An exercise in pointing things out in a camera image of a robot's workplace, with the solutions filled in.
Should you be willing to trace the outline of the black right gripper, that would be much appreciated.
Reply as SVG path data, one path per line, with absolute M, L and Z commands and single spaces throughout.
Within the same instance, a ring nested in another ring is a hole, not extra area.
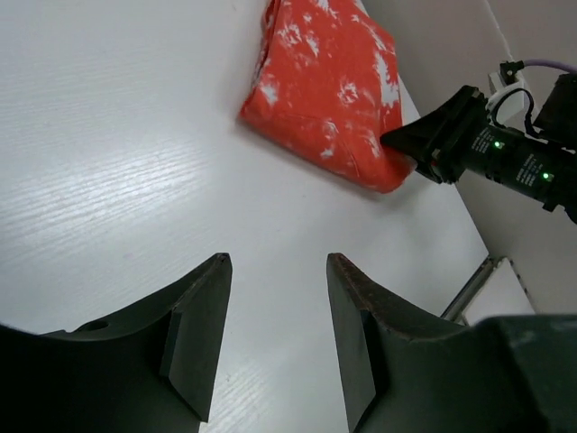
M 576 221 L 576 86 L 556 84 L 537 117 L 536 136 L 498 127 L 488 113 L 473 123 L 473 88 L 415 122 L 383 134 L 380 144 L 417 163 L 423 176 L 455 183 L 466 170 Z

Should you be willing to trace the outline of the red white patterned cloth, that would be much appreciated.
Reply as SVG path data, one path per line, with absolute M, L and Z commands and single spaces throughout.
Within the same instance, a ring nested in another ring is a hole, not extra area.
M 415 168 L 380 143 L 403 125 L 394 39 L 360 1 L 270 1 L 240 118 L 316 166 L 379 193 Z

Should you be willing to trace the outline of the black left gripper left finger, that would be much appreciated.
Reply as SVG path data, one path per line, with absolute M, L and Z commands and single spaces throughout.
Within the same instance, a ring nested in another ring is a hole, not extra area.
M 4 432 L 196 432 L 208 421 L 233 267 L 218 253 L 78 329 L 1 329 Z

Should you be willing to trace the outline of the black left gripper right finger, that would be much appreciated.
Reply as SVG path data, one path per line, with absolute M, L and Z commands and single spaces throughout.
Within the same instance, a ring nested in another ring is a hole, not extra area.
M 326 261 L 351 432 L 573 432 L 576 318 L 526 315 L 462 326 Z

